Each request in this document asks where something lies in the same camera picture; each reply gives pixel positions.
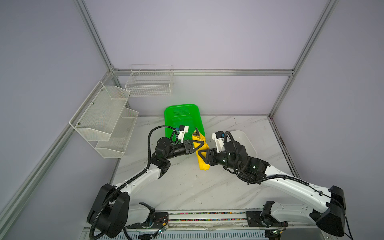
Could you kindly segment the silver knife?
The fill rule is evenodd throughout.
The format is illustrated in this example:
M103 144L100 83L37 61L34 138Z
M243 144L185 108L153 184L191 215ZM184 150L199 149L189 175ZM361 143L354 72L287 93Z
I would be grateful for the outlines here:
M196 137L198 137L198 138L201 136L201 134L200 134L198 128L195 128L195 131L194 131L194 133L193 133L193 136L196 136Z

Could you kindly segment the green plastic basket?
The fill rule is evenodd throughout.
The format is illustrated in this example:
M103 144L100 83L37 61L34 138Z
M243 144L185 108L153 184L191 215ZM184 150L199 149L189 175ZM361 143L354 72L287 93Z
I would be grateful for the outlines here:
M191 140L196 128L205 136L205 129L197 105L184 104L167 107L164 111L165 125L178 128L180 125L188 126L189 131L184 140Z

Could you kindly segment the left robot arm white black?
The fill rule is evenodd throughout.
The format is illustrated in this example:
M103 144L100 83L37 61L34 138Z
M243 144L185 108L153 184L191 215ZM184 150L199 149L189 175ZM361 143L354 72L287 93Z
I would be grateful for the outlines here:
M146 168L117 185L103 185L87 217L91 224L90 239L115 238L128 225L150 228L155 221L155 209L144 202L130 205L131 197L161 178L170 168L171 158L192 154L205 143L204 140L186 140L172 144L169 138L160 138Z

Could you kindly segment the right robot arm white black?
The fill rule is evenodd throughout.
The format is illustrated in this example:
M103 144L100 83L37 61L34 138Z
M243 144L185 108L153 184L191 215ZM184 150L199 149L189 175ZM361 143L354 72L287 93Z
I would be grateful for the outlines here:
M195 141L193 150L203 170L221 165L248 185L272 187L302 202L301 205L283 205L267 201L259 216L262 226L298 222L314 224L336 237L345 236L349 224L343 189L317 186L284 173L266 161L249 156L245 146L237 141L225 142L221 149L209 149L201 141Z

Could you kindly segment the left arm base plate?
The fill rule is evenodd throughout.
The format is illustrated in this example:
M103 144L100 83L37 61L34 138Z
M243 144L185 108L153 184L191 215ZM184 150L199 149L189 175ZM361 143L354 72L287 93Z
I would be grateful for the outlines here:
M155 212L150 214L149 217L143 223L135 223L127 225L127 229L160 229L163 224L167 223L169 219L169 213L167 212Z

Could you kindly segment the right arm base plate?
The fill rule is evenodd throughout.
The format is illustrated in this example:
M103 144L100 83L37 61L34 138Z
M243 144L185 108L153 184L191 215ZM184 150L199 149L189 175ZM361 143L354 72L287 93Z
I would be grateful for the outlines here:
M263 211L246 211L246 219L249 227L282 227L288 226L288 222L279 222L270 214Z

